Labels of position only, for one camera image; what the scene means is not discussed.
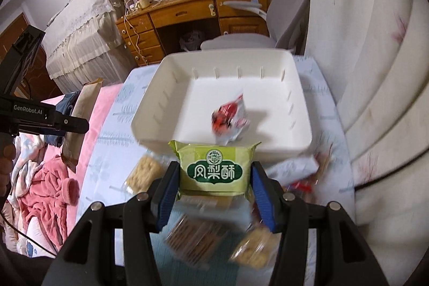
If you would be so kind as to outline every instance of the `snack package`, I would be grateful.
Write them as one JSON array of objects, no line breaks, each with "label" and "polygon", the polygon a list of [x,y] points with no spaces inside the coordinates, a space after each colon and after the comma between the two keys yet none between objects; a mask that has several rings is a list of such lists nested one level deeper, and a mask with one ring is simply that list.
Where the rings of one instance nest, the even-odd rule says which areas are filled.
[{"label": "snack package", "polygon": [[282,234],[272,234],[263,225],[251,229],[232,253],[230,261],[254,269],[272,267]]},{"label": "snack package", "polygon": [[123,188],[131,195],[147,192],[152,182],[162,178],[169,161],[154,153],[143,155],[124,182]]},{"label": "snack package", "polygon": [[246,232],[252,224],[252,205],[244,195],[180,195],[175,208],[189,217],[220,222],[238,232]]},{"label": "snack package", "polygon": [[313,194],[313,181],[308,178],[289,184],[286,187],[283,187],[283,189],[285,192],[291,192],[310,204],[315,200]]},{"label": "snack package", "polygon": [[300,156],[270,166],[265,173],[269,178],[278,181],[282,187],[286,187],[315,174],[318,168],[319,164],[314,156]]},{"label": "snack package", "polygon": [[243,94],[234,101],[220,106],[212,114],[212,132],[216,138],[216,144],[226,146],[228,142],[235,141],[241,133],[249,127],[246,118]]},{"label": "snack package", "polygon": [[258,143],[223,147],[173,140],[169,145],[180,160],[181,195],[235,196],[247,192],[250,164]]},{"label": "snack package", "polygon": [[165,243],[175,256],[192,267],[206,267],[220,241],[226,234],[222,224],[190,219],[183,215]]}]

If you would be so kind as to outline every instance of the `white chair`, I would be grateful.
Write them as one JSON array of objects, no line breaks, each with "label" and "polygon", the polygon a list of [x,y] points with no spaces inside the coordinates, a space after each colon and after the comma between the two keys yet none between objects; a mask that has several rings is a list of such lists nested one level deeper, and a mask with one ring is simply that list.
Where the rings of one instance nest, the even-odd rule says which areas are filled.
[{"label": "white chair", "polygon": [[260,9],[261,4],[254,2],[230,1],[224,5],[234,9],[251,11],[267,22],[270,37],[256,33],[236,33],[206,40],[202,50],[232,48],[283,48],[294,46],[291,38],[299,34],[297,28],[310,0],[272,0],[268,12]]}]

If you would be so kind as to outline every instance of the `wooden desk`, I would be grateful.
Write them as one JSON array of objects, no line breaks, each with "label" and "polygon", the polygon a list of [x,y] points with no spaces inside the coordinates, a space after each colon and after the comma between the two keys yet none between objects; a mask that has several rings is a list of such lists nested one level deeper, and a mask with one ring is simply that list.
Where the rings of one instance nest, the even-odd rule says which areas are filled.
[{"label": "wooden desk", "polygon": [[[261,17],[224,6],[224,1],[230,0],[163,0],[122,17],[116,25],[138,65],[159,63],[180,51],[180,36],[192,29],[205,32],[206,39],[229,33],[269,35]],[[267,11],[269,0],[258,1]]]}]

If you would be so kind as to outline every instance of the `white plastic tray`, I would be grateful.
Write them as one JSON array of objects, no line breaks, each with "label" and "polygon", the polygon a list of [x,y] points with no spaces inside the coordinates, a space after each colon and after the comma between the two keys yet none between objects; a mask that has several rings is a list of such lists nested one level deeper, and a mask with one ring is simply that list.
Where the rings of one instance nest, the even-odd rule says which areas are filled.
[{"label": "white plastic tray", "polygon": [[168,55],[152,78],[131,128],[138,142],[171,154],[167,142],[214,144],[214,110],[244,93],[249,129],[229,145],[251,145],[255,160],[306,150],[312,130],[297,68],[279,49],[207,50]]}]

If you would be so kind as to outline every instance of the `green package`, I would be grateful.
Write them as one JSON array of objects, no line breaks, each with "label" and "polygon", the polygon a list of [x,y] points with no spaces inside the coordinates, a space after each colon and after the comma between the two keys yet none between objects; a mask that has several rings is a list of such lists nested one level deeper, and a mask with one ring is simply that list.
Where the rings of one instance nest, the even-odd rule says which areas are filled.
[{"label": "green package", "polygon": [[186,195],[245,194],[256,146],[223,147],[170,141],[180,159],[179,190]]}]

